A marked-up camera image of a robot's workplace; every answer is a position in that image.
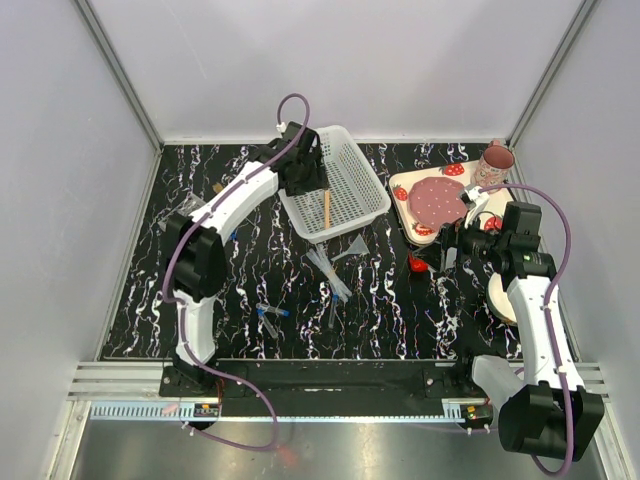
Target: metal floor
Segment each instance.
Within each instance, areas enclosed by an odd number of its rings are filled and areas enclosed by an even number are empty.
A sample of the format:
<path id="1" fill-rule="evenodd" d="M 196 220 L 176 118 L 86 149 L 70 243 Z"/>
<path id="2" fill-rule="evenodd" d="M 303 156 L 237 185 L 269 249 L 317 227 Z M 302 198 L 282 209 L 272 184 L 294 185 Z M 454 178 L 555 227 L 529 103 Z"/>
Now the metal floor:
<path id="1" fill-rule="evenodd" d="M 444 425 L 437 428 L 452 428 Z M 221 423 L 213 433 L 268 441 L 267 424 Z M 543 479 L 525 455 L 506 453 L 496 433 L 467 437 L 407 424 L 283 424 L 283 447 L 253 453 L 189 437 L 166 422 L 89 421 L 74 480 L 164 479 Z M 546 461 L 548 467 L 559 462 Z M 567 480 L 605 479 L 592 444 Z"/>

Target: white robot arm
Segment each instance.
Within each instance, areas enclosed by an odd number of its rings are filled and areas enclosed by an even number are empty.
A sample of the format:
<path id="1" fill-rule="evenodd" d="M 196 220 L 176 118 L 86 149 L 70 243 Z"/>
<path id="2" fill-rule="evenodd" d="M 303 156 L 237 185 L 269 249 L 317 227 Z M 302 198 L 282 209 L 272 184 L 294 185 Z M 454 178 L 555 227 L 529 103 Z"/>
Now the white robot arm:
<path id="1" fill-rule="evenodd" d="M 551 255 L 538 252 L 540 207 L 509 202 L 501 230 L 485 232 L 476 217 L 488 194 L 479 187 L 469 187 L 461 198 L 470 212 L 464 221 L 442 227 L 442 252 L 455 248 L 458 263 L 465 255 L 472 255 L 493 265 L 515 312 L 524 357 L 524 380 L 516 376 L 506 359 L 490 355 L 473 359 L 471 380 L 484 390 L 499 413 L 500 442 L 505 450 L 564 458 L 569 444 L 567 425 L 572 424 L 572 456 L 579 460 L 604 416 L 604 404 L 599 395 L 586 392 L 572 361 L 557 288 L 545 303 L 556 269 Z M 548 327 L 547 309 L 553 332 Z M 561 359 L 560 372 L 555 349 Z M 562 385 L 565 379 L 568 392 Z M 565 393 L 571 399 L 571 422 L 565 415 Z"/>
<path id="2" fill-rule="evenodd" d="M 218 194 L 232 192 L 220 206 L 213 209 L 216 203 L 214 198 L 188 217 L 176 213 L 167 219 L 163 250 L 167 259 L 170 259 L 185 232 L 205 214 L 209 215 L 189 238 L 171 277 L 175 296 L 183 300 L 178 303 L 178 308 L 186 309 L 185 326 L 190 350 L 202 363 L 208 362 L 216 351 L 213 305 L 215 295 L 227 277 L 224 245 L 231 234 L 247 215 L 279 189 L 284 189 L 289 196 L 295 196 L 328 186 L 317 132 L 305 128 L 297 145 L 293 148 L 289 146 L 302 128 L 291 122 L 281 132 L 283 138 L 259 147 L 238 176 Z M 279 152 L 282 155 L 280 160 L 266 168 L 265 163 Z M 182 331 L 179 333 L 176 356 L 187 365 L 195 365 L 185 349 Z"/>
<path id="3" fill-rule="evenodd" d="M 202 228 L 218 232 L 224 245 L 238 225 L 247 218 L 258 205 L 278 191 L 278 174 L 265 169 L 255 177 L 247 180 L 247 176 L 262 166 L 260 162 L 247 162 L 238 176 L 226 189 L 234 184 L 243 183 L 233 193 L 233 201 L 222 202 L 211 217 L 202 224 Z M 189 214 L 194 221 L 211 210 L 214 200 Z M 186 308 L 186 330 L 189 332 L 189 345 L 195 356 L 203 363 L 207 363 L 216 351 L 213 340 L 213 304 L 215 297 L 205 297 L 196 301 L 191 295 L 181 289 L 175 292 L 178 298 L 184 300 Z M 193 364 L 184 348 L 184 339 L 178 338 L 176 354 L 183 361 Z"/>

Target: black marble surface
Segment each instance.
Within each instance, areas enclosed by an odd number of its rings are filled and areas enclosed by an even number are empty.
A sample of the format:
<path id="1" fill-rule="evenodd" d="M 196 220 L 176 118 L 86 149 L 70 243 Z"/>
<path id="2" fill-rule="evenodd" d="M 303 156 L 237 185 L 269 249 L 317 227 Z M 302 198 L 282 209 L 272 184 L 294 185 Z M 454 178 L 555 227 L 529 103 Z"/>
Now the black marble surface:
<path id="1" fill-rule="evenodd" d="M 476 160 L 484 147 L 361 145 L 385 187 L 399 172 Z M 164 260 L 158 221 L 189 192 L 213 198 L 213 185 L 228 184 L 253 148 L 165 148 L 103 359 L 163 358 L 175 345 L 176 308 L 163 304 L 160 294 Z M 410 272 L 409 247 L 393 206 L 370 226 L 330 240 L 329 257 L 345 250 L 358 233 L 371 254 L 336 263 L 353 296 L 338 307 L 335 330 L 329 331 L 328 282 L 303 256 L 311 245 L 296 235 L 277 196 L 262 203 L 225 246 L 230 274 L 215 303 L 217 356 L 455 359 L 467 347 L 509 358 L 520 354 L 517 329 L 494 318 L 487 307 L 489 265 L 473 261 L 442 274 Z M 270 317 L 277 340 L 259 323 L 258 302 L 291 311 L 288 318 Z"/>

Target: red strawberry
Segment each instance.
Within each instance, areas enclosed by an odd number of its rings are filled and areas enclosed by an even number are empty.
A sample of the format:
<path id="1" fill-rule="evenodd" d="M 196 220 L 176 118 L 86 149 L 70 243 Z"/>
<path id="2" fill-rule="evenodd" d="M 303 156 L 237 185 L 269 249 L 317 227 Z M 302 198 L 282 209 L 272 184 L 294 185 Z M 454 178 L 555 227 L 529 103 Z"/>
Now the red strawberry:
<path id="1" fill-rule="evenodd" d="M 400 185 L 394 185 L 393 187 L 391 187 L 391 191 L 393 192 L 393 195 L 401 202 L 406 202 L 409 198 L 409 195 L 407 195 L 407 191 Z"/>
<path id="2" fill-rule="evenodd" d="M 426 237 L 434 233 L 434 231 L 431 230 L 429 227 L 425 227 L 424 225 L 418 222 L 414 223 L 411 228 L 413 228 L 413 231 L 416 232 L 421 237 Z"/>
<path id="3" fill-rule="evenodd" d="M 440 171 L 448 177 L 457 177 L 458 175 L 462 175 L 464 173 L 464 167 L 461 164 L 456 163 L 455 165 L 442 167 Z"/>
<path id="4" fill-rule="evenodd" d="M 488 232 L 490 230 L 502 230 L 502 218 L 494 215 L 484 224 L 484 231 Z"/>
<path id="5" fill-rule="evenodd" d="M 429 270 L 429 265 L 424 260 L 414 257 L 409 252 L 409 268 L 412 272 L 421 273 Z"/>

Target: white plastic basket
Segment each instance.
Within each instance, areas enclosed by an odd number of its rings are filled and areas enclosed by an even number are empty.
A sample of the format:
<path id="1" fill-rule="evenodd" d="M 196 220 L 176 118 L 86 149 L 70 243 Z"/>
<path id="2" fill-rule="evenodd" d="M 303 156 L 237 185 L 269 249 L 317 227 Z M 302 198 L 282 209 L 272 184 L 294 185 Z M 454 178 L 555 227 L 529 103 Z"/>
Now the white plastic basket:
<path id="1" fill-rule="evenodd" d="M 349 132 L 334 125 L 316 129 L 331 191 L 331 227 L 324 228 L 324 191 L 280 199 L 293 228 L 311 243 L 324 242 L 369 225 L 391 207 L 391 199 Z"/>

